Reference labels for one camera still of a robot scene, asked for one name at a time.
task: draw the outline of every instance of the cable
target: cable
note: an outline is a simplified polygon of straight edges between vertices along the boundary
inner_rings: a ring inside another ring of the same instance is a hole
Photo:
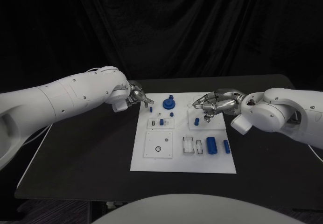
[[[315,157],[318,158],[318,160],[323,162],[323,159],[320,158],[320,156],[315,154],[315,152],[314,152],[314,150],[311,149],[311,151],[313,151],[313,153],[314,153],[314,155],[315,155]]]
[[[92,69],[86,70],[85,72],[89,72],[89,71],[92,71],[93,69],[99,69],[99,68],[92,68]]]
[[[31,139],[31,140],[28,140],[27,142],[24,142],[23,143],[23,145],[21,145],[21,147],[24,146],[24,145],[27,145],[43,133],[44,133],[44,131],[49,129],[49,127],[50,127],[50,125],[47,125],[46,127],[44,127],[44,129],[41,130],[41,132],[37,134],[37,136]]]

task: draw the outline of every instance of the black backdrop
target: black backdrop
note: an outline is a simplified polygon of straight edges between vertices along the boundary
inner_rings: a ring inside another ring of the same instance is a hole
[[[281,73],[321,87],[323,2],[0,2],[0,91],[114,65],[128,79]]]

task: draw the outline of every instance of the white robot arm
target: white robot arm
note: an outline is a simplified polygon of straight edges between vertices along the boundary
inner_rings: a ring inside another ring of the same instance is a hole
[[[272,88],[245,95],[238,90],[219,89],[193,105],[204,110],[206,122],[220,112],[238,115],[230,126],[240,134],[255,126],[323,149],[323,92]]]
[[[141,101],[145,107],[152,104],[139,84],[127,81],[125,75],[111,66],[0,94],[0,170],[41,127],[102,103],[112,104],[114,112],[119,112]]]

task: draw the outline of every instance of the floor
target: floor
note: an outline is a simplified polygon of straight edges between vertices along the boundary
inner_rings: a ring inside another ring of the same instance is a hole
[[[96,213],[108,213],[112,209],[102,209],[105,203],[92,207]],[[287,208],[271,208],[276,212],[295,218],[305,224],[323,223],[323,211],[294,211]],[[27,200],[18,207],[26,214],[23,220],[0,222],[0,224],[86,224],[89,223],[89,202],[63,200]]]

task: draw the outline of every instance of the black table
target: black table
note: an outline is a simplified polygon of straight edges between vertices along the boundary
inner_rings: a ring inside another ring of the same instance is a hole
[[[139,81],[147,93],[243,93],[291,88],[282,75]],[[150,196],[194,193],[225,196],[262,206],[323,209],[323,164],[308,147],[253,127],[240,135],[225,115],[238,174],[131,172],[139,105],[114,113],[102,104],[53,124],[15,197],[132,202]]]

